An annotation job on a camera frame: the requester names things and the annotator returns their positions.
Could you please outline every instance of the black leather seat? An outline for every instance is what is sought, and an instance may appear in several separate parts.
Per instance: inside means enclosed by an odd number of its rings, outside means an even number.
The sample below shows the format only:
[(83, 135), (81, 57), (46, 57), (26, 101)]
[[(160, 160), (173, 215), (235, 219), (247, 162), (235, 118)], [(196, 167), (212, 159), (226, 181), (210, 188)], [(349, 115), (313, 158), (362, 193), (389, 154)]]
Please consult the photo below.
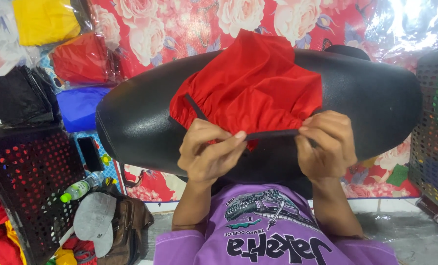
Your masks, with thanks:
[[(295, 63), (322, 75), (323, 110), (352, 120), (359, 160), (401, 143), (422, 112), (422, 93), (411, 72), (326, 51), (297, 49)], [(101, 142), (121, 163), (186, 176), (176, 165), (186, 130), (169, 122), (169, 103), (183, 81), (220, 51), (175, 60), (123, 82), (96, 111)], [(261, 140), (225, 178), (238, 183), (278, 183), (302, 176), (292, 137)]]

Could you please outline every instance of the purple t-shirt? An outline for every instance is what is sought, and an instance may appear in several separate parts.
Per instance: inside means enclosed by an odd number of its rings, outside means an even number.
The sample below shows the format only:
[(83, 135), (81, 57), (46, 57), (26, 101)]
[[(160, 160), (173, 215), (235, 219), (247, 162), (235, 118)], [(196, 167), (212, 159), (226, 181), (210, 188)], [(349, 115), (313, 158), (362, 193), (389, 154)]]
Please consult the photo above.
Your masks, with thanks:
[(276, 184), (234, 185), (212, 197), (206, 235), (196, 230), (157, 237), (154, 265), (397, 265), (378, 241), (330, 241), (307, 201)]

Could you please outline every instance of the black plastic basket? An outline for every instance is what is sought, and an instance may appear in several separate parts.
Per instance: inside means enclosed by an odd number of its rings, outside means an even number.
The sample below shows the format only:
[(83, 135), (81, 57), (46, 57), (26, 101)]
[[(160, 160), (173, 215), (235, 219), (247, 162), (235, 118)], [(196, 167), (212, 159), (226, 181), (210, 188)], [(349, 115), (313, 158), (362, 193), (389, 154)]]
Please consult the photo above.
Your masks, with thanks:
[(75, 142), (56, 125), (0, 129), (0, 200), (27, 264), (45, 264), (73, 225), (79, 202), (59, 196), (85, 172)]
[(412, 132), (409, 180), (438, 205), (438, 51), (418, 61), (423, 115)]

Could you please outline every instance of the yellow fabric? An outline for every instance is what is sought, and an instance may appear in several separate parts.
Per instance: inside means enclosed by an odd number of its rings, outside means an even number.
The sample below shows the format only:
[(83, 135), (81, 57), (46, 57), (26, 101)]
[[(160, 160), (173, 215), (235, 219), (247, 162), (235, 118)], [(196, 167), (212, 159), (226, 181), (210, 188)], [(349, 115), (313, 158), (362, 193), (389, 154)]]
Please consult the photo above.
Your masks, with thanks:
[(80, 34), (70, 0), (14, 0), (13, 9), (20, 45), (44, 45)]
[(64, 250), (60, 247), (54, 254), (56, 265), (77, 265), (77, 260), (72, 250)]
[(26, 257), (24, 256), (24, 252), (22, 252), (21, 245), (19, 244), (18, 236), (16, 235), (16, 231), (13, 229), (13, 226), (11, 225), (10, 221), (4, 222), (4, 225), (6, 226), (6, 236), (18, 246), (19, 253), (21, 256), (21, 261), (24, 265), (27, 265)]

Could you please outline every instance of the hand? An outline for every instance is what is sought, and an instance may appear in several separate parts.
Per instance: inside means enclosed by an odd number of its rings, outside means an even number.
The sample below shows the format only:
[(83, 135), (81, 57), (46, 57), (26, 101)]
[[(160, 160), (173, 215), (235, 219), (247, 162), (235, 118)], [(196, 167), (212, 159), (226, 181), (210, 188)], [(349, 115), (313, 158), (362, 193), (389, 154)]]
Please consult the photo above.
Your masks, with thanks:
[[(346, 115), (324, 111), (307, 118), (296, 136), (301, 171), (312, 183), (345, 175), (357, 162), (351, 121)], [(318, 146), (312, 147), (309, 139)]]
[[(237, 164), (247, 146), (245, 137), (244, 131), (232, 136), (217, 125), (195, 119), (181, 144), (178, 166), (188, 173), (189, 182), (212, 185)], [(221, 142), (210, 145), (211, 140)]]

